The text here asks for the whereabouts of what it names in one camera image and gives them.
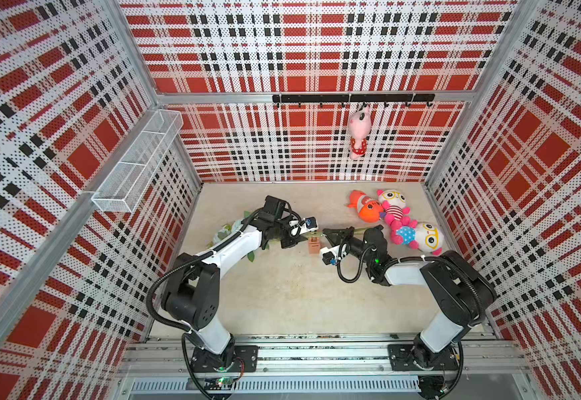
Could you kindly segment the orange tape dispenser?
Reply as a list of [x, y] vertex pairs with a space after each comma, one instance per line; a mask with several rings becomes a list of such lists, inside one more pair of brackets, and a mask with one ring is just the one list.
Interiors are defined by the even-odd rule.
[[318, 237], [310, 237], [308, 240], [308, 247], [310, 254], [319, 254], [320, 253], [320, 239]]

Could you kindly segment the white rose bouquet green stems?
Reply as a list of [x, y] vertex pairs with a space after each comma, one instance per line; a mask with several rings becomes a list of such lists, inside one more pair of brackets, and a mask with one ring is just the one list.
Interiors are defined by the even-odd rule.
[[[206, 261], [208, 263], [214, 263], [222, 268], [228, 268], [228, 266], [243, 259], [253, 262], [255, 261], [255, 255], [259, 251], [269, 249], [273, 242], [280, 244], [280, 240], [273, 239], [269, 241], [266, 249], [260, 248], [262, 233], [255, 227], [255, 218], [258, 215], [258, 212], [259, 209], [253, 212], [245, 211], [242, 218], [223, 226], [223, 228], [215, 234], [212, 242], [208, 244], [208, 252], [210, 253], [210, 256]], [[373, 227], [355, 228], [355, 236], [361, 239], [364, 231], [368, 228]], [[330, 245], [328, 241], [323, 236], [323, 230], [324, 228], [319, 226], [319, 229], [316, 232], [300, 235], [300, 242], [298, 244], [308, 243], [310, 237], [318, 237], [321, 244], [320, 249], [329, 247]]]

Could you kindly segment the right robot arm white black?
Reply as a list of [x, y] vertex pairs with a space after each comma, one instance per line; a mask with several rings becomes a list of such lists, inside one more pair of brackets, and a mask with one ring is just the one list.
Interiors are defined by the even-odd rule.
[[352, 227], [326, 228], [323, 235], [330, 246], [320, 250], [322, 261], [336, 267], [342, 282], [355, 283], [365, 273], [383, 287], [421, 286], [432, 294], [439, 311], [412, 345], [390, 351], [394, 370], [440, 370], [449, 367], [452, 358], [457, 364], [462, 361], [462, 338], [485, 321], [497, 294], [460, 254], [393, 258], [381, 226], [365, 230], [362, 239]]

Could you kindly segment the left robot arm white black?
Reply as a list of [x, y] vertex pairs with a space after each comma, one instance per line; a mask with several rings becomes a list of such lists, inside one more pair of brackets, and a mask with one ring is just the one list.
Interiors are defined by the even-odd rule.
[[200, 358], [225, 371], [234, 362], [235, 338], [217, 316], [222, 278], [269, 241], [278, 239], [282, 248], [292, 248], [317, 229], [314, 217], [302, 218], [287, 201], [268, 196], [217, 244], [195, 255], [180, 254], [172, 270], [149, 288], [146, 309], [158, 323], [182, 331]]

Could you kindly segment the orange fish plush toy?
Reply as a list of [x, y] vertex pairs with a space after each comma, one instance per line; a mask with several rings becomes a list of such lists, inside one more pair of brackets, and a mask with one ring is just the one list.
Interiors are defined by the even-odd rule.
[[377, 223], [384, 212], [382, 206], [366, 193], [353, 190], [349, 196], [348, 208], [353, 208], [358, 217], [366, 223]]

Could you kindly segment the pink striped owl plush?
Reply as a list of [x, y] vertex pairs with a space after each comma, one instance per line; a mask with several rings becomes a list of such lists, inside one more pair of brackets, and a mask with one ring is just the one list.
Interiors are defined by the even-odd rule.
[[384, 210], [382, 219], [392, 232], [403, 227], [414, 228], [417, 225], [417, 221], [410, 217], [410, 208], [403, 193], [396, 189], [378, 190], [377, 200]]

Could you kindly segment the white blue owl plush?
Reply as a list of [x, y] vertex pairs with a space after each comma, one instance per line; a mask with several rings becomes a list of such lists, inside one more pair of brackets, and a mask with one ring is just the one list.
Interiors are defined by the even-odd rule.
[[440, 256], [445, 245], [445, 236], [442, 231], [431, 223], [413, 221], [404, 225], [401, 222], [393, 221], [390, 238], [395, 244], [405, 245], [434, 256]]

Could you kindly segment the pink hanging plush toy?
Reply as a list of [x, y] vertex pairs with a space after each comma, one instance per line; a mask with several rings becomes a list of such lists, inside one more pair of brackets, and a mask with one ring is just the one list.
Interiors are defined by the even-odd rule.
[[350, 158], [357, 160], [365, 156], [368, 146], [368, 136], [372, 127], [370, 110], [368, 107], [355, 112], [348, 122], [350, 134]]

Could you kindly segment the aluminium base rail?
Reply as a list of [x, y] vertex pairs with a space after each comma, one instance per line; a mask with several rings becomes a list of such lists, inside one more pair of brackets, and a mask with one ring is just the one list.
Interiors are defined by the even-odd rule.
[[513, 343], [472, 334], [429, 370], [417, 368], [406, 334], [241, 336], [240, 360], [220, 373], [177, 340], [133, 345], [120, 366], [115, 399], [431, 398], [537, 399]]

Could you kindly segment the black hook rail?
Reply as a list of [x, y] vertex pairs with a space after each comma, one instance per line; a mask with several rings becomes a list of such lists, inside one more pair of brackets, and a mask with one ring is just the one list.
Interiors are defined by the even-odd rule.
[[275, 104], [297, 103], [424, 103], [429, 105], [435, 101], [434, 93], [327, 93], [327, 94], [274, 94]]

